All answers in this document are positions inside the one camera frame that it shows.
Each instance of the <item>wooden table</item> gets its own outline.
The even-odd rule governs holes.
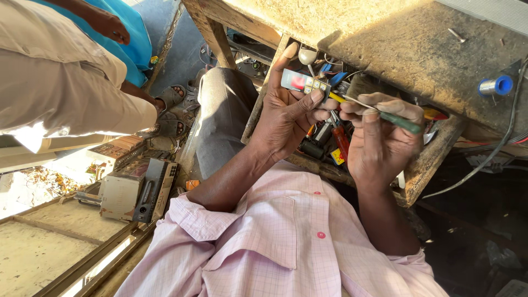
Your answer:
[[[520,63],[515,62],[528,53],[527,37],[430,0],[182,1],[222,67],[236,69],[224,25],[278,49],[277,53],[284,49],[282,36],[291,36],[450,112],[450,120],[445,121],[436,139],[406,170],[406,189],[397,194],[402,206],[418,198],[460,135],[465,120],[499,133],[507,130],[513,92],[495,97],[495,105],[492,99],[478,95],[477,86],[483,78],[503,73],[511,74],[516,82]],[[460,43],[448,28],[467,41]],[[526,80],[523,87],[528,88]],[[262,90],[264,95],[266,81]],[[250,138],[258,121],[261,97],[243,142]],[[528,112],[526,97],[525,93],[519,99],[520,115]],[[518,117],[514,135],[527,129],[528,117]],[[353,184],[350,176],[335,172],[332,166],[296,154],[290,161]]]

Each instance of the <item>screw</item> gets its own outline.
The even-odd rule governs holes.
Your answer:
[[[460,43],[464,43],[464,41],[466,41],[466,39],[460,37],[460,35],[458,35],[457,32],[455,32],[455,30],[451,28],[449,28],[448,30],[449,32],[451,32],[451,34],[453,34],[458,39],[458,41],[460,41]]]

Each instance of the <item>yellow label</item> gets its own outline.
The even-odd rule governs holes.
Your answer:
[[[341,153],[339,149],[336,149],[335,151],[332,152],[332,159],[334,159],[337,165],[341,165],[343,164],[343,162],[345,162],[345,159],[343,158],[343,154]]]

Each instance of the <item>blue spool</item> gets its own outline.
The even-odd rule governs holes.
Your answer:
[[[507,75],[497,79],[483,79],[478,84],[478,94],[487,97],[493,94],[506,95],[513,89],[513,80]]]

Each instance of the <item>hand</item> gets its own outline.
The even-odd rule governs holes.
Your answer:
[[[81,16],[95,31],[108,37],[117,43],[128,45],[130,43],[130,34],[121,22],[121,20],[100,8],[95,6],[88,7]]]
[[[313,124],[330,118],[330,112],[325,109],[337,108],[333,99],[315,108],[323,100],[319,89],[305,95],[280,86],[282,72],[298,48],[296,42],[290,44],[270,70],[262,114],[248,144],[254,150],[262,150],[274,162],[290,156]]]
[[[423,109],[383,93],[359,95],[359,101],[423,126]],[[379,113],[356,103],[341,103],[340,117],[355,127],[348,151],[348,170],[358,192],[385,191],[411,158],[423,148],[423,133],[381,121]]]

